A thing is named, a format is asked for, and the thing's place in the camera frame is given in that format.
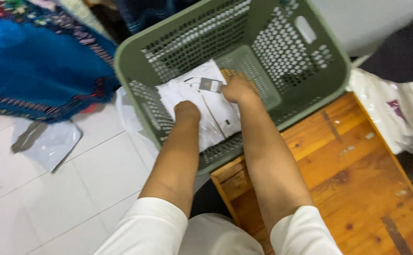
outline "hand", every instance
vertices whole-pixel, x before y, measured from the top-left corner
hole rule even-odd
[[[175,120],[192,120],[198,123],[200,121],[200,111],[191,101],[179,102],[175,108]]]
[[[252,85],[241,76],[233,76],[227,85],[221,86],[224,97],[229,102],[240,103],[247,98],[259,98]]]

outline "white tile floor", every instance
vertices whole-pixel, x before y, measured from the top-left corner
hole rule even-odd
[[[149,171],[114,106],[73,120],[84,136],[50,174],[10,153],[16,120],[0,117],[0,255],[92,254],[137,200]]]

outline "white wall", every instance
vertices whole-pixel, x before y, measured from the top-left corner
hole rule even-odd
[[[364,55],[413,18],[413,0],[311,0],[350,55]]]

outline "white long sleeve shirt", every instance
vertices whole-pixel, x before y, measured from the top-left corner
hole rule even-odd
[[[341,255],[314,206],[301,206],[272,229],[277,255]],[[188,220],[175,205],[154,197],[138,199],[115,233],[95,255],[263,255],[261,245],[219,214]]]

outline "person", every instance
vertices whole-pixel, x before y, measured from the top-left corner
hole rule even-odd
[[[235,76],[221,90],[240,110],[246,165],[275,254],[342,254],[252,86]],[[175,107],[176,123],[139,199],[96,255],[264,254],[253,237],[224,216],[201,214],[188,220],[199,163],[200,118],[192,102]]]

